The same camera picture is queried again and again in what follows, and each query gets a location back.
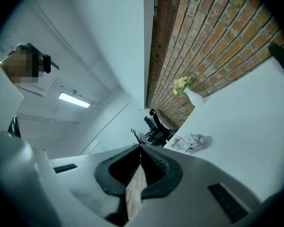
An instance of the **crumpled tissue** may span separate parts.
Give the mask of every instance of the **crumpled tissue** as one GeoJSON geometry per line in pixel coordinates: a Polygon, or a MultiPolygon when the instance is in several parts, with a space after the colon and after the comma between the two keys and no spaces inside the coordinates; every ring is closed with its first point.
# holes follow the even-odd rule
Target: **crumpled tissue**
{"type": "Polygon", "coordinates": [[[192,153],[201,149],[203,147],[203,143],[204,139],[202,134],[187,134],[182,138],[176,136],[172,148],[192,153]]]}

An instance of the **brick wall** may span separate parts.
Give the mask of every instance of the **brick wall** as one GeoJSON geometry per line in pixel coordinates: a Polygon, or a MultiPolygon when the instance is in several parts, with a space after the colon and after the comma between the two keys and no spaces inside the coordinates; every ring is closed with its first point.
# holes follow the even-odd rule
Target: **brick wall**
{"type": "Polygon", "coordinates": [[[208,96],[254,70],[284,44],[284,35],[260,0],[158,0],[154,19],[147,107],[178,129],[193,111],[171,85],[191,76],[190,89],[208,96]]]}

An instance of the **ceiling panel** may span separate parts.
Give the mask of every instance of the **ceiling panel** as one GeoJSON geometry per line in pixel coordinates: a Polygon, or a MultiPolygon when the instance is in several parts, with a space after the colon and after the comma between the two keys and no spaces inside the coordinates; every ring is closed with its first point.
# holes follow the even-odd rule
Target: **ceiling panel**
{"type": "Polygon", "coordinates": [[[74,89],[77,90],[77,95],[82,96],[83,101],[88,99],[95,103],[100,103],[110,92],[107,86],[92,71],[74,89]]]}

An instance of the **flower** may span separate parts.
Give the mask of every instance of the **flower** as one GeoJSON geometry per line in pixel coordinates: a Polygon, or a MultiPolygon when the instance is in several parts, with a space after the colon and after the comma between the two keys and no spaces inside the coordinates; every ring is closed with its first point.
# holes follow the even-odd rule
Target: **flower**
{"type": "Polygon", "coordinates": [[[190,77],[180,77],[178,80],[174,81],[173,93],[177,95],[178,93],[181,93],[184,91],[185,88],[189,87],[191,85],[190,77]]]}

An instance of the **black chair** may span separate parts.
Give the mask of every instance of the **black chair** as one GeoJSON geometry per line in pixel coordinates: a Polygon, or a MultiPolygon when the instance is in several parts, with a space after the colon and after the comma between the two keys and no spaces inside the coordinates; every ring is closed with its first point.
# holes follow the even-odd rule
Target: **black chair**
{"type": "Polygon", "coordinates": [[[147,141],[151,142],[152,145],[165,145],[165,140],[167,140],[168,134],[164,130],[156,128],[147,116],[144,118],[144,121],[150,128],[148,133],[145,135],[145,137],[148,138],[147,141]]]}

